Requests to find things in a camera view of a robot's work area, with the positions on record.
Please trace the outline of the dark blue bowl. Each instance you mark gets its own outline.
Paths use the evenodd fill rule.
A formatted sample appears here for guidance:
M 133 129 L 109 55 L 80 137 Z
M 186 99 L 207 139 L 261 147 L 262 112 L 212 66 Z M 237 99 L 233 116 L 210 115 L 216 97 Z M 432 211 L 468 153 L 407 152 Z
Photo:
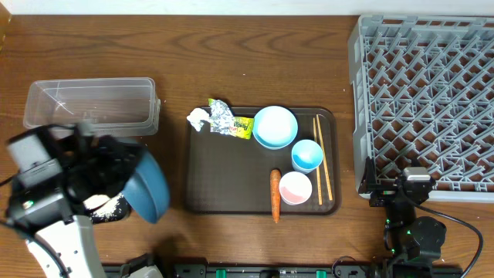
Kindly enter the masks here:
M 152 224 L 159 221 L 171 203 L 166 178 L 149 151 L 144 152 L 121 193 L 132 209 Z

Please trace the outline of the pink cup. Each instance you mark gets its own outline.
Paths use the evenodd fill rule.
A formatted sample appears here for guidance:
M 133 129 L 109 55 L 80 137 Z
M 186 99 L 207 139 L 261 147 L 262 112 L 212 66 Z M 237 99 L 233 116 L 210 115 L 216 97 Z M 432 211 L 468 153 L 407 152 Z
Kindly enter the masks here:
M 303 173 L 291 171 L 284 174 L 279 182 L 281 199 L 288 205 L 301 205 L 312 195 L 313 186 Z

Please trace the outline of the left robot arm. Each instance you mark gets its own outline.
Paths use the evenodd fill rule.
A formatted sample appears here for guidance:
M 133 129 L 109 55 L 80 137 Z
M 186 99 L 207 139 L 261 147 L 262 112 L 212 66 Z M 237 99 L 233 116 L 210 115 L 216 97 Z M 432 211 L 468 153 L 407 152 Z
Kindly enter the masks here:
M 8 140 L 7 148 L 19 167 L 7 223 L 26 239 L 45 274 L 105 277 L 84 202 L 123 191 L 144 157 L 144 146 L 79 131 L 57 139 L 48 127 L 38 127 Z

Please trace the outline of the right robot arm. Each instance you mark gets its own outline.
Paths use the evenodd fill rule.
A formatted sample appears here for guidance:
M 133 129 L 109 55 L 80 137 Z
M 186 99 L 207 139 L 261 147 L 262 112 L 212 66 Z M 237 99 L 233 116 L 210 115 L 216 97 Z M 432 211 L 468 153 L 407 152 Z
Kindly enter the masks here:
M 384 245 L 392 257 L 373 264 L 368 277 L 432 277 L 432 263 L 441 256 L 445 225 L 430 216 L 416 216 L 415 209 L 428 200 L 435 180 L 417 161 L 405 168 L 391 184 L 377 181 L 375 164 L 365 161 L 359 193 L 370 195 L 369 206 L 386 212 Z

